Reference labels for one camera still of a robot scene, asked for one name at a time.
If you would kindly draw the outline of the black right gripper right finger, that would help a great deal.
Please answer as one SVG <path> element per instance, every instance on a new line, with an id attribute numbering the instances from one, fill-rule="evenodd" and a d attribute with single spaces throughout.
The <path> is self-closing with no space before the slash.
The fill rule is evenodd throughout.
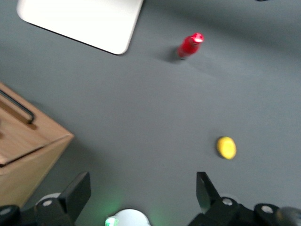
<path id="1" fill-rule="evenodd" d="M 196 197 L 201 213 L 190 226 L 255 226 L 253 211 L 230 197 L 221 197 L 205 172 L 197 172 Z"/>

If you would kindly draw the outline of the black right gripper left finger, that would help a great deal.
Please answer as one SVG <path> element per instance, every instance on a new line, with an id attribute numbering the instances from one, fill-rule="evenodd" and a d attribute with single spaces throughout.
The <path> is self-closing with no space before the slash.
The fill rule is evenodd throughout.
<path id="1" fill-rule="evenodd" d="M 47 195 L 35 205 L 37 225 L 75 225 L 90 196 L 90 173 L 79 173 L 61 193 Z"/>

